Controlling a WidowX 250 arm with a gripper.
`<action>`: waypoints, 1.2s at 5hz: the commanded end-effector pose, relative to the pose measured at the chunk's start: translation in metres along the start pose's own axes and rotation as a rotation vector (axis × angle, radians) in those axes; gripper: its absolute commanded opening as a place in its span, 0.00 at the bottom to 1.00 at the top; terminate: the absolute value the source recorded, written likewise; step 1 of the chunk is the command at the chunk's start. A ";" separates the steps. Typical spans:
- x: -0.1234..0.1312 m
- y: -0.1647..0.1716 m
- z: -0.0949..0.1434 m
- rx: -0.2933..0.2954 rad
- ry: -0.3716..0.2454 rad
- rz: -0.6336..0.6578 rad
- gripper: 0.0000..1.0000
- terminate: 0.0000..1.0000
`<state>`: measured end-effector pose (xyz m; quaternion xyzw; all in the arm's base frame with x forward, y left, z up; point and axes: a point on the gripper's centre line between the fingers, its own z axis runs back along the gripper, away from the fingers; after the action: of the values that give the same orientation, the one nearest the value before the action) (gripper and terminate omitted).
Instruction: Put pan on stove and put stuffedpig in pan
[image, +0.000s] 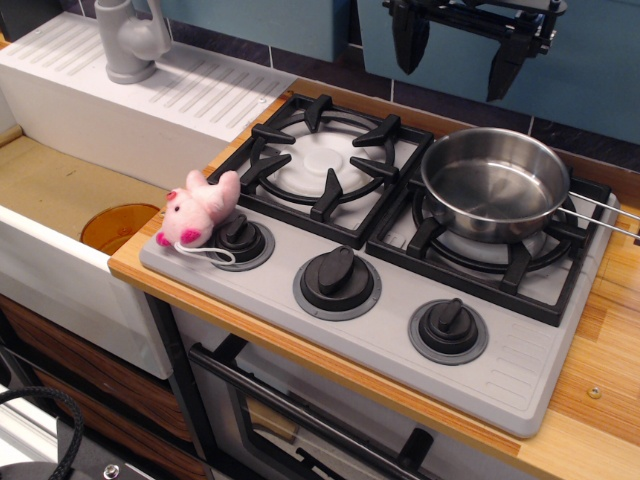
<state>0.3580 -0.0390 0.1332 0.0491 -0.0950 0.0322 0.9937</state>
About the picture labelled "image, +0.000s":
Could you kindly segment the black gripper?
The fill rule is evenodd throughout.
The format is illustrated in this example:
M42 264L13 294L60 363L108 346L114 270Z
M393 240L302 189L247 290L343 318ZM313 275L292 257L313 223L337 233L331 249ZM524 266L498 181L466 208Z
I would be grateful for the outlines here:
M498 42L487 102L508 93L521 69L521 56L549 50L558 19L556 1L384 1L382 6L392 18L397 63L407 75L421 62L433 23Z

